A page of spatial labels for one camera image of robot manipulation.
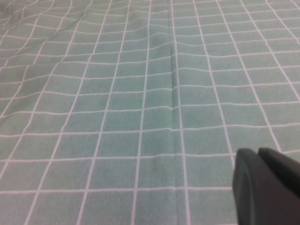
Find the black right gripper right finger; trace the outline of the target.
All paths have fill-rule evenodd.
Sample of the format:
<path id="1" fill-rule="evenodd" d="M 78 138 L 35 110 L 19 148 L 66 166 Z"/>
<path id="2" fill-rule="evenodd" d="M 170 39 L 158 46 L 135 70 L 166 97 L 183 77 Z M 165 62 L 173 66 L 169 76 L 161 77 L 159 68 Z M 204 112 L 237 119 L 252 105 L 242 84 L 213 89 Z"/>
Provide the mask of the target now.
<path id="1" fill-rule="evenodd" d="M 271 148 L 259 148 L 258 155 L 277 179 L 295 195 L 300 194 L 300 164 Z"/>

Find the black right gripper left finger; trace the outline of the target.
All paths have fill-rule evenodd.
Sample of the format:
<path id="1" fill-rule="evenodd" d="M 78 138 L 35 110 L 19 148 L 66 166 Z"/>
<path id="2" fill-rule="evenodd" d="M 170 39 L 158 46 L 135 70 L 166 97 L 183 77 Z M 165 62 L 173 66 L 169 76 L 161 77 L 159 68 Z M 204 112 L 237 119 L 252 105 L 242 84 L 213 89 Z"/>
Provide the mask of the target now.
<path id="1" fill-rule="evenodd" d="M 298 225 L 300 195 L 283 185 L 252 149 L 238 149 L 232 190 L 239 225 Z"/>

